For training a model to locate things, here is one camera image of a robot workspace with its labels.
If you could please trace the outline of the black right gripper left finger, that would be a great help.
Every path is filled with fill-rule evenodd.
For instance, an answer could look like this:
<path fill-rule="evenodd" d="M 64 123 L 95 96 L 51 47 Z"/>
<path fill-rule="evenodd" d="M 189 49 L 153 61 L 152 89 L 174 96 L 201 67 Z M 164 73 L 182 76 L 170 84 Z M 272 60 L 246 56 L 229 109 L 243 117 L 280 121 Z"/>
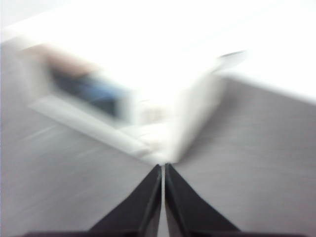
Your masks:
<path fill-rule="evenodd" d="M 125 200 L 90 230 L 157 232 L 161 210 L 161 181 L 161 166 L 156 165 Z"/>

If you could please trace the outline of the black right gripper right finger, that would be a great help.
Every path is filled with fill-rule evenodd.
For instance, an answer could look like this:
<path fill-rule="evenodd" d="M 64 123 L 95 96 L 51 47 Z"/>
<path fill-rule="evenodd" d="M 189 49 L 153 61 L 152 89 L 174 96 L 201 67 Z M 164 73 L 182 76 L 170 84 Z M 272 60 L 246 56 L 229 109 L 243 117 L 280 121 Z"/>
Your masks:
<path fill-rule="evenodd" d="M 171 165 L 165 165 L 165 200 L 183 232 L 240 232 L 202 199 Z"/>

